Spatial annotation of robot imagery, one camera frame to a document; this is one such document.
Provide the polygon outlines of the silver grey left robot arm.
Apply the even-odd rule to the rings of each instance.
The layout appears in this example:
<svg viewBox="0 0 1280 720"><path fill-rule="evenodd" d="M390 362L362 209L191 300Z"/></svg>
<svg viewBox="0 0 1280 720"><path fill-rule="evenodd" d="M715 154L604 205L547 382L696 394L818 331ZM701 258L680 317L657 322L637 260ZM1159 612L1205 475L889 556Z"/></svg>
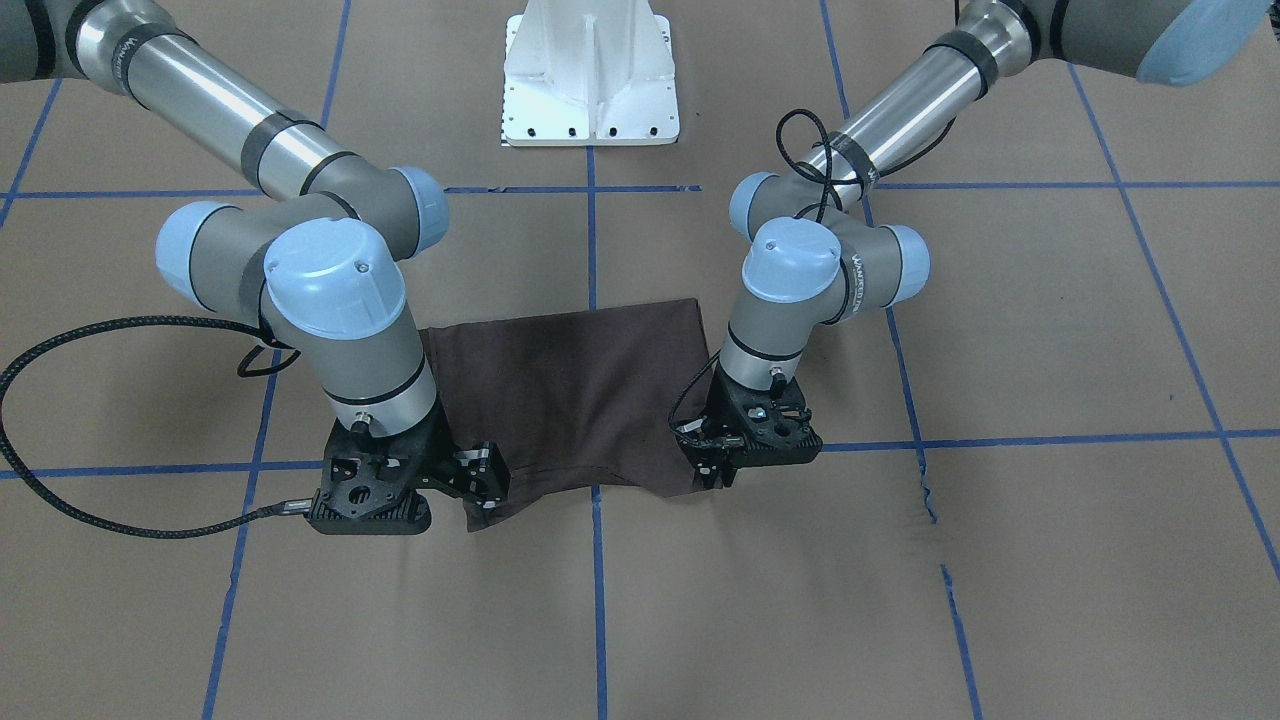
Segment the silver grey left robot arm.
<svg viewBox="0 0 1280 720"><path fill-rule="evenodd" d="M957 115L1001 81L1055 59L1181 87L1206 79L1247 42L1267 1L964 1L941 35L842 126L813 119L818 140L786 172L735 188L731 225L749 242L741 291L701 411L671 416L695 489L727 488L745 468L813 461L823 442L797 383L812 332L916 296L931 252L905 225L856 222L852 208L923 159Z"/></svg>

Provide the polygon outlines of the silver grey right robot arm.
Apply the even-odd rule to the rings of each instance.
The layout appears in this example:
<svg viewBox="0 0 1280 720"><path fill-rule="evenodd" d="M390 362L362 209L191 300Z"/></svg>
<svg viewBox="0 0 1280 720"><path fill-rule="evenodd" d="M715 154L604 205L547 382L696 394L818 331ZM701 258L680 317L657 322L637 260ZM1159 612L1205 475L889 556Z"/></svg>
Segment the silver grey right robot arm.
<svg viewBox="0 0 1280 720"><path fill-rule="evenodd" d="M159 530L96 516L45 486L9 439L3 456L46 503L125 536L186 539L275 516L324 534L412 536L431 521L422 489L486 514L508 498L493 442L458 447L399 264L451 224L443 188L415 167L381 169L187 35L154 1L5 1L3 81L87 79L137 102L238 170L271 206L192 202L155 243L165 282L204 316L131 316L58 334L3 370L9 388L41 355L110 331L187 325L250 334L255 351L303 359L335 414L311 498L210 527Z"/></svg>

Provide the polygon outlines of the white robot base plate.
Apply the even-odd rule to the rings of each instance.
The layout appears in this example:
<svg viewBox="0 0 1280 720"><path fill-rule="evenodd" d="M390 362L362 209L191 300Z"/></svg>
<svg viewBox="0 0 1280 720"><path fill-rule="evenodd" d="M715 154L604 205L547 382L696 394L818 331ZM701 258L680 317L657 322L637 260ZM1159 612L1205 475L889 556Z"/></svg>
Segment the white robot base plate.
<svg viewBox="0 0 1280 720"><path fill-rule="evenodd" d="M530 1L504 40L503 145L678 141L671 24L650 3Z"/></svg>

